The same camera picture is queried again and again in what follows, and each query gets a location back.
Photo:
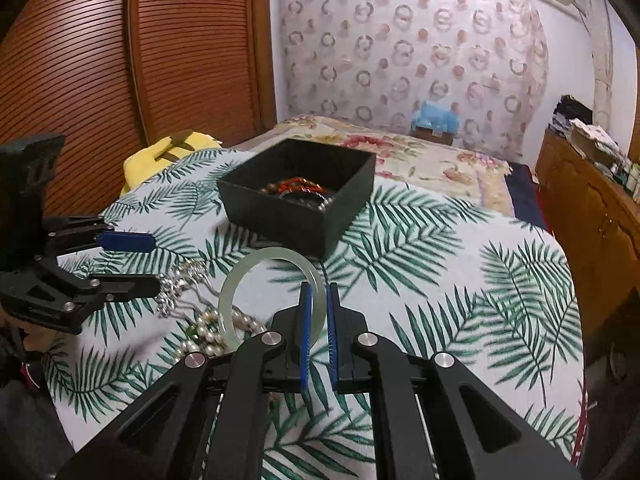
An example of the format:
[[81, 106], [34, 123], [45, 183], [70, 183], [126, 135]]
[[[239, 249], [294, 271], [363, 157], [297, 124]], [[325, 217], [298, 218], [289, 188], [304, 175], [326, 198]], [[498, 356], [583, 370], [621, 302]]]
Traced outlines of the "brown louvered wardrobe door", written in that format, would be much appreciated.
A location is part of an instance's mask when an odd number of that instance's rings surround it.
[[269, 0], [1, 0], [1, 137], [65, 138], [44, 211], [95, 214], [127, 157], [277, 121]]

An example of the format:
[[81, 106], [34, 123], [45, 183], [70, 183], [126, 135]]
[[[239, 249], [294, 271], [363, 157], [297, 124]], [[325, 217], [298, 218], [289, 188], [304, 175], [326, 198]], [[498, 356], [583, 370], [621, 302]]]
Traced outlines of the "yellow plush toy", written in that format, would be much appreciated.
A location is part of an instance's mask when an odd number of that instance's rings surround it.
[[125, 184], [120, 195], [124, 196], [180, 159], [206, 148], [221, 148], [221, 142], [209, 134], [192, 130], [165, 136], [147, 148], [142, 148], [129, 156], [122, 165]]

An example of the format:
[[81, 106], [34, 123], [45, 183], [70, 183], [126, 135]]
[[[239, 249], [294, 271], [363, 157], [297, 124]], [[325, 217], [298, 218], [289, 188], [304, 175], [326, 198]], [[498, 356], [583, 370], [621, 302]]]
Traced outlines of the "black open jewelry box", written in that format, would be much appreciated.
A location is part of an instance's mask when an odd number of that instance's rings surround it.
[[372, 153], [286, 139], [218, 180], [229, 221], [305, 256], [324, 259], [367, 203]]

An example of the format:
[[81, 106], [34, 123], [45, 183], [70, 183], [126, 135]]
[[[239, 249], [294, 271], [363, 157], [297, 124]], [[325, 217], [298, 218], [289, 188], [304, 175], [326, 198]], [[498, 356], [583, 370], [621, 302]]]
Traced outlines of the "floral bed quilt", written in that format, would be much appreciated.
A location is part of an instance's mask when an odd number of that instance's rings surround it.
[[505, 216], [514, 215], [506, 186], [506, 177], [511, 174], [507, 162], [414, 136], [364, 128], [329, 117], [300, 115], [235, 148], [259, 153], [285, 139], [369, 152], [376, 156], [375, 173], [380, 177], [463, 198]]

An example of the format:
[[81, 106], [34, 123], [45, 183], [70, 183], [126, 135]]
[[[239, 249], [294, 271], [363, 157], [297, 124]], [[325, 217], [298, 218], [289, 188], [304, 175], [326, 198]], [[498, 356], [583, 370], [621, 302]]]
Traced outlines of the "palm leaf print blanket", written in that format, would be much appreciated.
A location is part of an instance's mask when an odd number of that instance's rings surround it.
[[[64, 257], [63, 269], [78, 278], [159, 276], [183, 260], [203, 260], [219, 292], [242, 258], [268, 244], [229, 221], [218, 190], [218, 180], [247, 159], [213, 149], [175, 162], [104, 210], [110, 226], [152, 234], [152, 252], [88, 249]], [[540, 435], [512, 478], [540, 478], [544, 460], [553, 460], [552, 478], [578, 477], [582, 323], [566, 255], [544, 228], [378, 177], [332, 254], [314, 266], [371, 332], [408, 356], [450, 356]], [[189, 351], [227, 352], [218, 318], [191, 310], [159, 318], [155, 308], [154, 299], [109, 302], [79, 335], [58, 337], [46, 353], [44, 380], [73, 448]]]

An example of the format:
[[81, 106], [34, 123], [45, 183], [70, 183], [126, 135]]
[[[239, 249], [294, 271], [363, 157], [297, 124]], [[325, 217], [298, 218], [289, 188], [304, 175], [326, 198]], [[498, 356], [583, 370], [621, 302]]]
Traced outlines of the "wooden sideboard cabinet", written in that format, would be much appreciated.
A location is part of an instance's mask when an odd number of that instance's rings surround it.
[[535, 170], [542, 211], [565, 252], [589, 338], [639, 288], [639, 205], [550, 130]]

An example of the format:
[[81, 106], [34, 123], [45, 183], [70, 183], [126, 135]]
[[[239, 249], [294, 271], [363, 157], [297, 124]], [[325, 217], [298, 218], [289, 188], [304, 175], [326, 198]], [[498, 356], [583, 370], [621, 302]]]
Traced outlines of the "stack of folded clothes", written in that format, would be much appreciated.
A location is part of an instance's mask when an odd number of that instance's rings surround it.
[[561, 136], [568, 136], [570, 128], [572, 128], [570, 122], [574, 119], [585, 125], [591, 125], [593, 120], [592, 110], [572, 96], [564, 94], [555, 105], [549, 128]]

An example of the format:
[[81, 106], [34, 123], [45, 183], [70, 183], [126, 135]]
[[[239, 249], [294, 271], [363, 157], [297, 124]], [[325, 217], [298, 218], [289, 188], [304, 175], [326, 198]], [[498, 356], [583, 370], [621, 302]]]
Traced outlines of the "patterned pink curtain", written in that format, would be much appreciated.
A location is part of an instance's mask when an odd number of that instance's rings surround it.
[[520, 160], [548, 46], [532, 0], [279, 0], [286, 105], [409, 132], [422, 113], [474, 151]]

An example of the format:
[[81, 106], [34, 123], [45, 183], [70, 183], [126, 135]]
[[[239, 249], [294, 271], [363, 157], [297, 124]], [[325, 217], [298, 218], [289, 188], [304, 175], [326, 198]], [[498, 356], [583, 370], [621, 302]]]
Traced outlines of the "blue plush toy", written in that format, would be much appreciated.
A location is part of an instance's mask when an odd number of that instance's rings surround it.
[[454, 112], [443, 110], [424, 101], [412, 116], [411, 129], [416, 130], [417, 128], [456, 134], [459, 129], [459, 119]]

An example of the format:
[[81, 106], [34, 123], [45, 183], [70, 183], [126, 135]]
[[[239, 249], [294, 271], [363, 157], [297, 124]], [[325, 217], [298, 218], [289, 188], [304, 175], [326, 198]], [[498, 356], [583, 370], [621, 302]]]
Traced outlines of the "pale green jade bangle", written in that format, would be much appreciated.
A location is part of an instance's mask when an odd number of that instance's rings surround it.
[[234, 295], [244, 276], [248, 274], [247, 288], [241, 298], [249, 299], [258, 311], [269, 316], [278, 300], [294, 297], [296, 287], [308, 282], [312, 292], [310, 346], [320, 339], [326, 324], [326, 283], [318, 269], [305, 257], [282, 247], [262, 248], [242, 258], [228, 273], [221, 285], [218, 298], [220, 333], [226, 346], [235, 351], [242, 344], [232, 318]]

